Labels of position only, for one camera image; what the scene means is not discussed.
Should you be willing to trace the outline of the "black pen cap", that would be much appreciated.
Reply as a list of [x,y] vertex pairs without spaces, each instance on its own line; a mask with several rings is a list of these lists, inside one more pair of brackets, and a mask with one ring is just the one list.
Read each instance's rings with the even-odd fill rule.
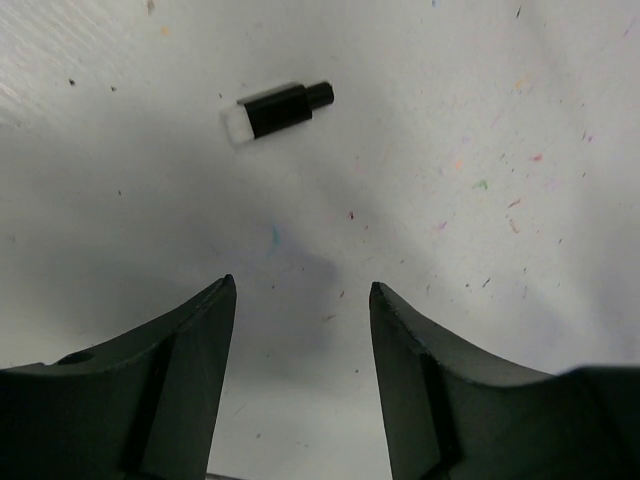
[[221,120],[231,142],[241,145],[307,122],[334,99],[328,81],[290,83],[237,100],[221,112]]

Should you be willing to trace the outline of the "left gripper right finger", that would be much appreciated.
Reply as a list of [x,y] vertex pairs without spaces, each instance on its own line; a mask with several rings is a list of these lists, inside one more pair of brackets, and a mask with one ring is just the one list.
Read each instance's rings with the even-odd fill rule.
[[527,368],[438,325],[378,282],[369,310],[394,478],[638,477],[637,368]]

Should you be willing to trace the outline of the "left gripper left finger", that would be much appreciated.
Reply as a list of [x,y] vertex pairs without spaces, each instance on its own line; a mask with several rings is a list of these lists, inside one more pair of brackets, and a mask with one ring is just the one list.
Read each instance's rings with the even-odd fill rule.
[[111,340],[1,373],[5,479],[202,479],[232,338],[225,276]]

